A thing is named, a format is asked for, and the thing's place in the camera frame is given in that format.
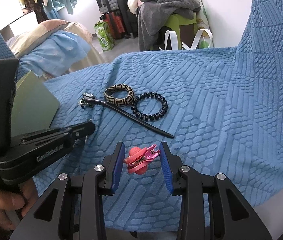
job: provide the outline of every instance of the pink hair clip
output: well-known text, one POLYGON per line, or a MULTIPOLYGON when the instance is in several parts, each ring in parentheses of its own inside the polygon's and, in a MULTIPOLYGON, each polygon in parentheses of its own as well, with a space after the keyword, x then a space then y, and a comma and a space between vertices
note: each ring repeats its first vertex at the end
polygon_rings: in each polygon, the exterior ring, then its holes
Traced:
POLYGON ((156 144, 140 149, 139 147, 133 147, 129 150, 129 157, 124 159, 126 163, 128 173, 144 174, 147 171, 147 165, 151 163, 160 154, 160 150, 154 151, 156 144))

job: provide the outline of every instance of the white tote bag handle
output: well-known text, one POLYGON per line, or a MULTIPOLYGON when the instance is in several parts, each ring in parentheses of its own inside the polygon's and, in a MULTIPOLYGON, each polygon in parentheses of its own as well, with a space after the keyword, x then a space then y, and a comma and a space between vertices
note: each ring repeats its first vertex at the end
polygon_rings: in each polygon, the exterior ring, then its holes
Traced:
POLYGON ((171 50, 178 50, 178 38, 175 31, 166 31, 164 40, 165 50, 167 50, 168 37, 170 37, 171 50))
POLYGON ((208 29, 200 29, 198 30, 198 32, 195 35, 193 44, 191 45, 191 47, 188 47, 185 43, 182 43, 182 47, 183 49, 196 49, 200 40, 201 35, 203 34, 203 32, 207 32, 209 38, 210 38, 210 42, 207 48, 210 48, 211 43, 212 43, 212 33, 210 30, 208 29))

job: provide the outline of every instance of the black coiled hair tie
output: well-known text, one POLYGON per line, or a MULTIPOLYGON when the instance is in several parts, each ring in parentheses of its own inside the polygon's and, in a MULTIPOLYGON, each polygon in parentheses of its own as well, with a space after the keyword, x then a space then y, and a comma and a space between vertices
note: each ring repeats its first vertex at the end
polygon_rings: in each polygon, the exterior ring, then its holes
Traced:
POLYGON ((145 121, 158 120, 159 118, 163 117, 167 113, 167 110, 168 110, 168 103, 167 103, 166 99, 163 96, 161 96, 160 94, 157 94, 155 92, 145 92, 143 94, 135 96, 134 100, 131 103, 131 106, 132 106, 131 109, 133 111, 133 114, 135 114, 135 116, 137 118, 140 118, 142 120, 145 119, 145 121), (156 113, 156 114, 143 114, 137 109, 137 103, 140 100, 145 99, 145 98, 155 98, 162 104, 162 108, 159 110, 158 113, 156 113))

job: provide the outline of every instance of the white wall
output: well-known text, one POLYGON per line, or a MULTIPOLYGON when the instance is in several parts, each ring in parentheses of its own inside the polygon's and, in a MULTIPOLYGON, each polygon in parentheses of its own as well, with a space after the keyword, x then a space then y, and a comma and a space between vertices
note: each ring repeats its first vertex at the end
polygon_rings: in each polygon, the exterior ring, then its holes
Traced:
POLYGON ((94 26, 101 16, 96 0, 78 0, 72 15, 68 14, 65 7, 58 13, 63 20, 81 23, 91 34, 96 33, 94 26))
POLYGON ((251 11, 252 0, 202 0, 214 47, 238 45, 251 11))
POLYGON ((23 15, 19 0, 0 0, 0 30, 23 15))

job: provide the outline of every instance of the bed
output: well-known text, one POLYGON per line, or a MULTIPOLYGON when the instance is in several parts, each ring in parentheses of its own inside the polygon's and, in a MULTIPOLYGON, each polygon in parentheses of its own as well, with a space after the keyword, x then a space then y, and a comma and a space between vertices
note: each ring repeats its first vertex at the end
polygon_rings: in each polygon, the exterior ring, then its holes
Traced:
POLYGON ((48 20, 6 43, 23 69, 49 80, 104 63, 91 42, 92 35, 80 23, 48 20))
MULTIPOLYGON (((0 42, 0 58, 12 55, 0 42)), ((204 174, 225 173, 256 210, 283 192, 283 0, 253 0, 236 47, 123 54, 44 85, 61 103, 52 127, 92 119, 96 131, 85 145, 34 177, 40 194, 58 174, 83 174, 100 164, 118 141, 126 149, 167 141, 184 164, 204 174), (175 138, 156 135, 101 106, 78 106, 84 92, 102 99, 105 89, 117 83, 137 94, 162 94, 170 108, 153 124, 175 138)), ((156 112, 157 105, 144 101, 140 110, 156 112)), ((283 212, 271 215, 271 210, 278 211, 281 203, 259 213, 274 239, 283 233, 283 212), (270 223, 272 218, 277 222, 270 223)), ((128 175, 124 167, 116 194, 104 198, 105 224, 128 231, 174 231, 180 205, 180 197, 168 194, 159 160, 144 175, 128 175)))

